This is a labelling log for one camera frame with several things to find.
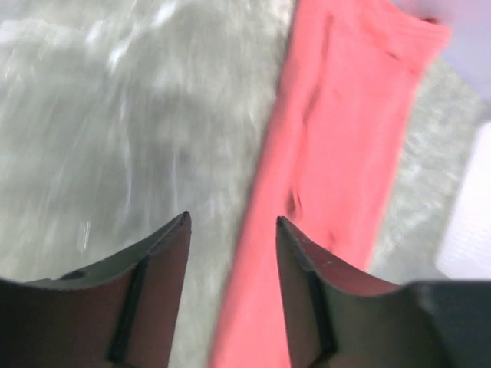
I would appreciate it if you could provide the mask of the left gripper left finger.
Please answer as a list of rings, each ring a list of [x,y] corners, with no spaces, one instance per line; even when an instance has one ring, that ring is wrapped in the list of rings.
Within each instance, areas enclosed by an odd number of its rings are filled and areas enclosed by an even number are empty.
[[[30,289],[24,367],[166,367],[189,254],[191,218],[67,280]]]

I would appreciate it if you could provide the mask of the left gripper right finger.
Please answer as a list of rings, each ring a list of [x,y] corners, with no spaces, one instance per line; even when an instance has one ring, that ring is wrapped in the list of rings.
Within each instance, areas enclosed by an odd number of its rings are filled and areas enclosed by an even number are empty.
[[[367,274],[276,222],[282,308],[293,367],[412,367],[412,284]]]

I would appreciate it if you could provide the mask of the red t shirt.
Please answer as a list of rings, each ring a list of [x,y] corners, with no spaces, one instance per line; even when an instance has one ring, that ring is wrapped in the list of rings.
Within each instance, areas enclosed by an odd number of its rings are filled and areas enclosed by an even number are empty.
[[[367,269],[415,92],[449,38],[389,1],[297,3],[209,366],[289,366],[279,216]]]

